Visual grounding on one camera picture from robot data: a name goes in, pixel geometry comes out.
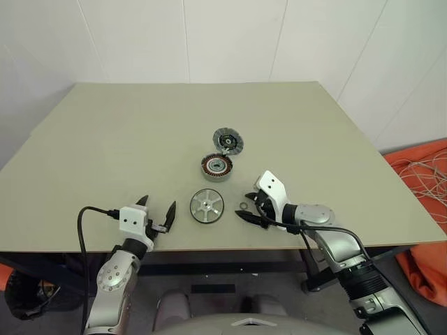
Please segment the floor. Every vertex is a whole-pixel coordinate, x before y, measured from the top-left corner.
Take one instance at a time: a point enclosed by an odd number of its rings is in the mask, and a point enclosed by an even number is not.
[[[213,262],[219,261],[247,261],[284,259],[281,252],[244,253],[244,259],[233,253],[218,253]],[[165,254],[147,257],[145,262],[170,262],[179,256]],[[194,262],[206,259],[210,261],[210,254],[195,254]],[[350,334],[358,334],[361,321],[357,319],[349,306],[348,299],[339,284],[323,291],[306,295],[300,289],[300,283],[306,278],[305,274],[290,272],[264,274],[229,274],[229,275],[201,275],[201,276],[143,276],[139,278],[132,297],[131,319],[127,334],[150,334],[152,321],[159,297],[167,290],[179,288],[189,295],[191,309],[194,315],[211,313],[229,313],[237,311],[241,298],[256,294],[268,294],[276,297],[285,307],[288,314],[307,320],[330,325]],[[219,294],[191,294],[193,284],[235,284],[235,293]],[[70,312],[50,312],[32,321],[20,321],[10,315],[0,295],[0,324],[2,335],[78,335],[81,321],[80,309]]]

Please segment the circular metal part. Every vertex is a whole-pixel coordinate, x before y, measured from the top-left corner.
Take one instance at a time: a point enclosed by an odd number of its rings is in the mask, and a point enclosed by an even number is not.
[[[224,181],[229,178],[233,163],[224,155],[211,154],[202,159],[201,168],[207,180]]]
[[[246,211],[246,210],[248,210],[248,208],[249,208],[249,204],[247,204],[246,202],[241,202],[241,203],[239,204],[239,208],[240,208],[242,211]]]
[[[212,137],[216,149],[226,155],[237,155],[244,149],[244,140],[231,128],[220,128]]]
[[[193,195],[189,210],[198,222],[213,223],[219,220],[224,212],[224,199],[219,192],[204,188]]]

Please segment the table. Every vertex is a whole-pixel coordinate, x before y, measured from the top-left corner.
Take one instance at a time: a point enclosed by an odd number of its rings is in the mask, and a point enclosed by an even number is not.
[[[244,150],[228,181],[200,172],[212,136],[234,128]],[[120,208],[149,194],[158,223],[173,201],[177,218],[157,251],[304,248],[233,211],[271,170],[294,203],[319,203],[366,246],[445,239],[380,153],[318,82],[247,84],[77,84],[0,171],[0,251],[78,252],[76,217],[91,205]],[[193,194],[214,188],[225,212],[203,225]],[[117,222],[86,213],[88,251],[122,242]]]

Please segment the orange cloth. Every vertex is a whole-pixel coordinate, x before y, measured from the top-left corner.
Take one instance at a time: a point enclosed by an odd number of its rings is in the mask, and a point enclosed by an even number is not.
[[[5,290],[6,283],[8,282],[9,276],[12,272],[13,269],[11,269],[10,267],[0,264],[0,291]]]
[[[435,156],[447,157],[447,140],[397,151],[386,155],[385,159],[398,174],[401,173],[402,180],[409,188],[418,190],[421,189],[421,181],[429,188],[436,184],[436,181],[430,177],[434,171],[423,166],[415,166],[411,170],[405,170],[405,168],[410,162],[428,161]],[[438,171],[447,175],[447,160],[438,160],[436,164],[427,162],[427,164],[436,165]],[[414,172],[421,175],[421,179],[413,176]],[[420,203],[447,234],[447,223],[443,223],[447,216],[446,207],[440,201],[426,195],[416,195],[420,197]],[[414,246],[396,258],[414,290],[431,302],[447,306],[447,242]]]

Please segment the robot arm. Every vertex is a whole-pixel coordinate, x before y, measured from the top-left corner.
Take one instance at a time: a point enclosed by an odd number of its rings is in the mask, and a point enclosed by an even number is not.
[[[258,192],[247,197],[254,200],[261,216],[247,211],[237,211],[237,215],[266,229],[277,225],[313,239],[348,294],[354,312],[365,319],[361,334],[427,334],[403,298],[376,269],[359,238],[341,228],[331,209],[319,204],[291,204],[284,185],[270,171],[258,179],[255,189]]]
[[[175,218],[175,202],[169,208],[164,225],[147,218],[147,196],[137,204],[119,210],[122,246],[115,246],[110,259],[96,277],[98,291],[90,310],[84,335],[124,334],[129,318],[130,294],[140,268],[140,261],[154,249],[158,233],[169,232]]]

